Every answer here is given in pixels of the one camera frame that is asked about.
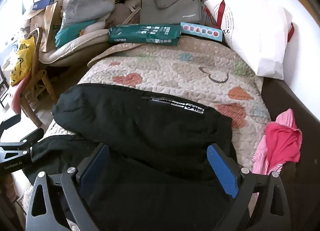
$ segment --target beige cushion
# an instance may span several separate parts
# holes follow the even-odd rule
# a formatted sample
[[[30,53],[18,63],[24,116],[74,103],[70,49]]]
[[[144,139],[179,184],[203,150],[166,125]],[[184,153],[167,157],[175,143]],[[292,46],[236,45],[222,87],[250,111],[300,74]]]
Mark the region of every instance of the beige cushion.
[[[107,29],[90,32],[80,36],[61,48],[40,52],[39,61],[50,66],[74,66],[87,62],[110,47]]]

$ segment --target blue gripper pad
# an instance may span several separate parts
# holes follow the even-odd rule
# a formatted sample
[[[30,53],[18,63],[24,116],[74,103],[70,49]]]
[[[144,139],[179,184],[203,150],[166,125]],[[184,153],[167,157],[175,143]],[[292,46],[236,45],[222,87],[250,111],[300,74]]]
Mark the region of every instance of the blue gripper pad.
[[[236,176],[212,145],[208,146],[207,158],[225,193],[235,198],[239,191]]]
[[[94,192],[101,170],[108,165],[108,158],[109,147],[103,145],[81,177],[79,194],[83,198]]]

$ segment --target pink fabric on chair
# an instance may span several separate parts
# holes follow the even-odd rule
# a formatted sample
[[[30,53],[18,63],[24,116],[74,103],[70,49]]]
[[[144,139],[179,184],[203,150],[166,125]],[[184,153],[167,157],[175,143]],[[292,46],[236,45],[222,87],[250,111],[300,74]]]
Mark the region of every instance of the pink fabric on chair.
[[[9,87],[9,106],[16,113],[21,113],[20,94],[31,77],[31,71],[15,86]]]
[[[253,155],[252,172],[269,175],[280,173],[286,162],[298,162],[302,132],[297,129],[292,109],[281,113],[275,122],[270,122]]]

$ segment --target zipper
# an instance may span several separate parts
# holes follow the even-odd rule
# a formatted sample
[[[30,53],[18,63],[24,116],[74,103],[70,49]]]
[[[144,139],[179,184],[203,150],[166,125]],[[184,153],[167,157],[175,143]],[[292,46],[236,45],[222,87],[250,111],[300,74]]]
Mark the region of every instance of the zipper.
[[[174,105],[174,106],[181,107],[186,110],[197,112],[197,113],[204,113],[204,109],[202,107],[199,107],[197,105],[188,104],[188,103],[181,103],[181,102],[175,101],[173,99],[165,98],[165,97],[145,97],[145,96],[143,96],[143,97],[141,97],[141,99],[149,100],[149,101],[153,101],[153,102],[158,102],[158,103],[162,103],[162,104]]]

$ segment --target quilted bedspread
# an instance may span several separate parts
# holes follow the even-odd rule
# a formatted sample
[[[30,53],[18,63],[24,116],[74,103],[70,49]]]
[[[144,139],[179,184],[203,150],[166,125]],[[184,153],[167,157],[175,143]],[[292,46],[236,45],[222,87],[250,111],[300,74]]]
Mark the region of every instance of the quilted bedspread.
[[[260,95],[262,78],[233,50],[182,36],[178,46],[121,43],[92,59],[81,83],[116,84],[170,94],[210,106],[232,121],[238,163],[252,156],[270,116]],[[55,121],[45,137],[73,134]]]

